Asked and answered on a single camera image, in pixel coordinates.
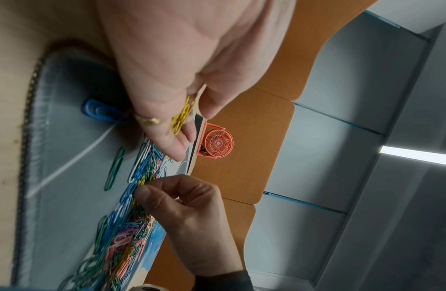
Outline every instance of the fan grille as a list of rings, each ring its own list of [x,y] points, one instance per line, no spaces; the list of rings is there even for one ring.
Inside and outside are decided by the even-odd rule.
[[[222,158],[233,149],[233,137],[226,130],[213,129],[207,133],[204,147],[209,155]]]

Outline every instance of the fluorescent light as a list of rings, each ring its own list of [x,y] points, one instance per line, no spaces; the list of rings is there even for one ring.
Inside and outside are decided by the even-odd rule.
[[[446,154],[443,153],[435,153],[428,151],[415,151],[415,150],[407,150],[407,149],[399,149],[393,147],[383,146],[380,150],[380,153],[398,156],[403,158],[409,158],[418,161],[430,162],[430,163],[438,163],[442,165],[446,165]]]

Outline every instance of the gray mat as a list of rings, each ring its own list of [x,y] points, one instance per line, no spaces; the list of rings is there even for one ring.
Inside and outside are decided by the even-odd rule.
[[[89,98],[121,110],[130,107],[117,72],[94,55],[76,48],[48,55],[23,134],[14,285],[55,290],[83,261],[98,221],[114,210],[128,185],[143,141],[132,118],[68,166],[113,125],[82,114]],[[104,191],[121,146],[124,162],[112,189]]]

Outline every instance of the pile of paper clips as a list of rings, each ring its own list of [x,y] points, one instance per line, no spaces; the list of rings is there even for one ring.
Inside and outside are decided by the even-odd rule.
[[[120,291],[125,286],[156,223],[134,200],[133,192],[145,182],[165,175],[167,160],[169,158],[146,138],[119,206],[98,224],[91,256],[81,263],[74,275],[61,283],[59,290]]]

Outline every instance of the black sleeve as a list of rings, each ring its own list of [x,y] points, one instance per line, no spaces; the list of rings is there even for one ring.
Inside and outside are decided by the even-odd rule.
[[[253,291],[247,271],[239,271],[214,277],[196,276],[193,291]]]

